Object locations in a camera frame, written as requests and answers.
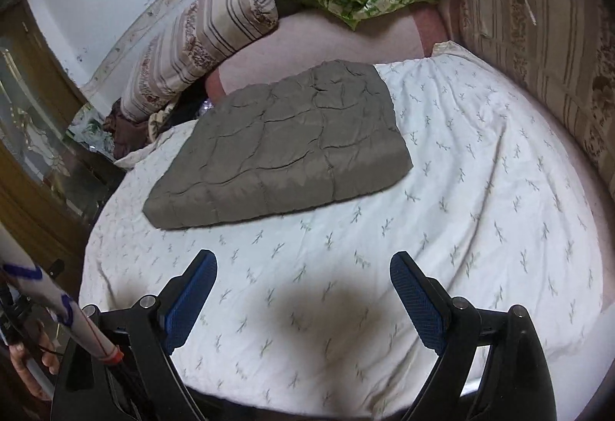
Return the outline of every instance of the bed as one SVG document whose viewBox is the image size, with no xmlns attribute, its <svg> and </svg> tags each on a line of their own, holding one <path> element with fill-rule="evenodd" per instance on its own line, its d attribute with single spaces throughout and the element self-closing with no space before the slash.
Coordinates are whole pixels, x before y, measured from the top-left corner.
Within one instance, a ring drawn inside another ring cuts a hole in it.
<svg viewBox="0 0 615 421">
<path fill-rule="evenodd" d="M 392 188 L 307 212 L 163 232 L 141 212 L 193 123 L 138 162 L 88 243 L 80 304 L 156 294 L 199 249 L 218 279 L 186 345 L 187 385 L 286 413 L 383 417 L 435 362 L 389 281 L 408 251 L 476 306 L 525 305 L 547 359 L 579 348 L 602 307 L 602 259 L 562 143 L 520 88 L 454 43 L 379 64 L 414 169 Z M 469 380 L 479 378 L 486 350 Z"/>
</svg>

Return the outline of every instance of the folded comforter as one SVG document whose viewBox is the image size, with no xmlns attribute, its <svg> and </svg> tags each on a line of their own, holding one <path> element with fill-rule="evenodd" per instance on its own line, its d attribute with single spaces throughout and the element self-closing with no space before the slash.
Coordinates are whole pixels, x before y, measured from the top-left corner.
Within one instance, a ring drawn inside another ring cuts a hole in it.
<svg viewBox="0 0 615 421">
<path fill-rule="evenodd" d="M 381 191 L 411 167 L 376 69 L 327 62 L 205 114 L 143 212 L 160 229 L 236 222 Z"/>
</svg>

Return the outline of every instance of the hand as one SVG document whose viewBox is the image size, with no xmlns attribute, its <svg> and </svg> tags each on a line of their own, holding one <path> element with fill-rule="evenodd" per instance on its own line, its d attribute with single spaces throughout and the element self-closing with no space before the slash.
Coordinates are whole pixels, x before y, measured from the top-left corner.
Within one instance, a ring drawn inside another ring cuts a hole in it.
<svg viewBox="0 0 615 421">
<path fill-rule="evenodd" d="M 43 330 L 43 324 L 40 321 L 38 321 L 37 324 L 39 330 L 41 331 L 39 337 L 39 344 L 41 346 L 44 346 L 48 350 L 54 350 L 54 346 L 51 343 L 51 340 L 47 336 L 47 333 L 45 333 L 45 331 Z M 28 388 L 28 391 L 40 400 L 50 401 L 51 399 L 49 398 L 47 393 L 42 390 L 41 385 L 39 385 L 34 376 L 32 376 L 32 373 L 30 373 L 30 371 L 26 367 L 26 361 L 30 358 L 30 354 L 26 350 L 26 347 L 23 346 L 23 343 L 11 345 L 8 350 L 10 351 L 10 361 L 12 362 L 13 367 L 17 371 L 17 374 Z M 57 356 L 55 356 L 53 353 L 49 353 L 48 351 L 46 351 L 45 353 L 43 353 L 41 361 L 46 368 L 49 368 L 49 372 L 51 374 L 58 374 L 58 371 L 60 370 L 60 361 L 58 360 Z"/>
</svg>

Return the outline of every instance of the blue gripper pad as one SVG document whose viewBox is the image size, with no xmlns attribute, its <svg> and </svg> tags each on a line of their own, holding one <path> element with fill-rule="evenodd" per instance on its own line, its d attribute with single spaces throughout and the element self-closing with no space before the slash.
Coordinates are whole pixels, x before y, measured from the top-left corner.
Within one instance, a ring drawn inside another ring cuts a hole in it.
<svg viewBox="0 0 615 421">
<path fill-rule="evenodd" d="M 187 270 L 171 279 L 159 295 L 159 323 L 167 334 L 162 346 L 169 355 L 188 339 L 217 274 L 215 255 L 201 250 Z"/>
<path fill-rule="evenodd" d="M 447 346 L 450 309 L 407 252 L 393 255 L 391 282 L 422 343 L 441 356 Z"/>
</svg>

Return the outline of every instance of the silver bolt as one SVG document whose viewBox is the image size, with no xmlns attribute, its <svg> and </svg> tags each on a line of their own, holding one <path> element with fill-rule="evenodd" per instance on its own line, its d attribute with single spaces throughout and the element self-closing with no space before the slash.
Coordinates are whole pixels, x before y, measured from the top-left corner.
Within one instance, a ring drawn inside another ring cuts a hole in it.
<svg viewBox="0 0 615 421">
<path fill-rule="evenodd" d="M 512 307 L 512 313 L 514 313 L 517 317 L 528 316 L 528 311 L 525 310 L 525 307 L 522 307 L 521 305 L 515 305 L 514 307 Z"/>
<path fill-rule="evenodd" d="M 154 306 L 155 303 L 156 296 L 152 296 L 151 294 L 143 296 L 143 298 L 139 300 L 139 305 L 141 305 L 143 308 L 151 308 Z"/>
<path fill-rule="evenodd" d="M 83 307 L 83 313 L 85 313 L 85 316 L 91 317 L 92 315 L 96 313 L 96 306 L 86 305 L 85 307 Z"/>
<path fill-rule="evenodd" d="M 470 306 L 470 302 L 465 298 L 455 296 L 455 298 L 453 298 L 453 306 L 459 310 L 465 310 Z"/>
</svg>

